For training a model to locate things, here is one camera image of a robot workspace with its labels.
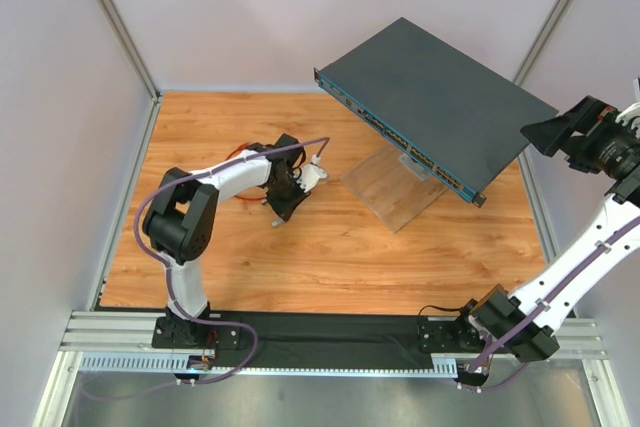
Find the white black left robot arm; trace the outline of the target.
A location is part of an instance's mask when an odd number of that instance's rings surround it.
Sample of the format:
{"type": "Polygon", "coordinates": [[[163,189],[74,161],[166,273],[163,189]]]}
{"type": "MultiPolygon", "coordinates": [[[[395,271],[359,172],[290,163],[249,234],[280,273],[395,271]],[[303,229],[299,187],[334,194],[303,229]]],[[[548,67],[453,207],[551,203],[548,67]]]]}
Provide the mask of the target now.
{"type": "Polygon", "coordinates": [[[164,268],[168,301],[156,321],[157,349],[235,349],[250,326],[215,319],[204,292],[201,258],[213,236],[217,208],[250,188],[260,188],[275,213],[275,226],[290,220],[318,183],[327,177],[320,156],[284,134],[274,144],[254,143],[205,169],[168,170],[160,186],[138,208],[134,236],[141,249],[164,268]]]}

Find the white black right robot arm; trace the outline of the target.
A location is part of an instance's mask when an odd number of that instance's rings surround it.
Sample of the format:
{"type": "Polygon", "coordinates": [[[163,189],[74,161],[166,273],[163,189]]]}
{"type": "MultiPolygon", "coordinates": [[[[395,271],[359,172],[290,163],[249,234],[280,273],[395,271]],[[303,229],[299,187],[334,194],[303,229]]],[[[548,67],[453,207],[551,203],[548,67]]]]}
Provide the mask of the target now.
{"type": "Polygon", "coordinates": [[[559,349],[556,333],[575,305],[639,248],[639,105],[619,110],[587,96],[566,113],[522,127],[544,156],[565,155],[568,166],[603,173],[614,183],[576,239],[534,279],[507,291],[497,285],[458,309],[452,321],[417,318],[422,352],[470,352],[468,369],[484,368],[507,352],[522,363],[559,349]]]}

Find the dark blue network switch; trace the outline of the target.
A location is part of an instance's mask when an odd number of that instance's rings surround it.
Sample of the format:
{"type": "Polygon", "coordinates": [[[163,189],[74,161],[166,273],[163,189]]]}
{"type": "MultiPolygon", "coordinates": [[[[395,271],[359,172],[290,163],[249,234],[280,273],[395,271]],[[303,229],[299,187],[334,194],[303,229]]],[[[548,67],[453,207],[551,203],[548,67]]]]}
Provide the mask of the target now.
{"type": "Polygon", "coordinates": [[[317,85],[466,202],[529,142],[552,106],[401,17],[314,72],[317,85]]]}

